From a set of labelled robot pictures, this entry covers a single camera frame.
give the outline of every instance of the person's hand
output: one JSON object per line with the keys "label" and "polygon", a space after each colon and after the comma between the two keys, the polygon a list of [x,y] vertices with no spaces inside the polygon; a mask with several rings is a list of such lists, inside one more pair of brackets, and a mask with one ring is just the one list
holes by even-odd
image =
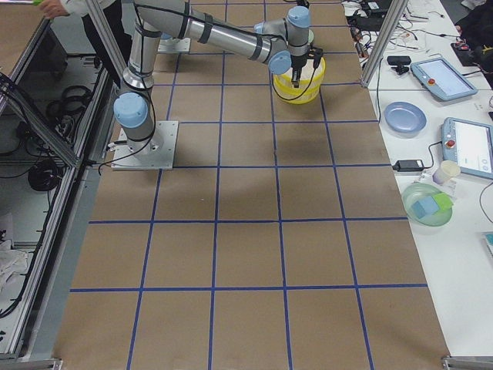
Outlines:
{"label": "person's hand", "polygon": [[69,15],[60,0],[43,0],[39,8],[48,19]]}

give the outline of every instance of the light blue tablet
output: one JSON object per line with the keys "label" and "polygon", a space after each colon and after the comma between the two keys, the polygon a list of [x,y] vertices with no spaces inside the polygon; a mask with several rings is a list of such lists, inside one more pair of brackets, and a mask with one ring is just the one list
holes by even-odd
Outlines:
{"label": "light blue tablet", "polygon": [[441,127],[445,160],[453,160],[462,173],[493,179],[493,126],[448,117]]}
{"label": "light blue tablet", "polygon": [[443,58],[411,63],[411,71],[421,85],[439,100],[474,95],[478,90]]}

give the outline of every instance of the blue sponge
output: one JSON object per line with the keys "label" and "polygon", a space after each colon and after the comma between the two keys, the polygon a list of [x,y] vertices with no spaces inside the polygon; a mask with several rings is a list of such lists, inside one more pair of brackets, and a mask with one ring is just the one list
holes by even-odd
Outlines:
{"label": "blue sponge", "polygon": [[411,206],[417,218],[435,214],[440,210],[438,203],[432,196],[424,197]]}

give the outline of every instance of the tablet screen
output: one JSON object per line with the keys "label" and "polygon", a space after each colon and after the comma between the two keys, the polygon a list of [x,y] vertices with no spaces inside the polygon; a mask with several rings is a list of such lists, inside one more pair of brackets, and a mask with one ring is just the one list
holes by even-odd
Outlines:
{"label": "tablet screen", "polygon": [[421,63],[420,67],[430,78],[434,79],[435,84],[448,96],[471,91],[471,87],[441,60]]}
{"label": "tablet screen", "polygon": [[454,121],[457,143],[457,164],[481,172],[492,173],[493,155],[488,127]]}

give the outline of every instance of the cup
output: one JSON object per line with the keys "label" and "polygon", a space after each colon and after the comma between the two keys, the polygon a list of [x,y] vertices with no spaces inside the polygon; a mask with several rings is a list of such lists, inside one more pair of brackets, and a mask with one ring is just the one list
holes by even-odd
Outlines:
{"label": "cup", "polygon": [[459,173],[461,173],[461,168],[456,164],[456,162],[444,160],[433,173],[433,181],[439,185],[442,185],[443,183],[449,181],[452,177],[456,177]]}

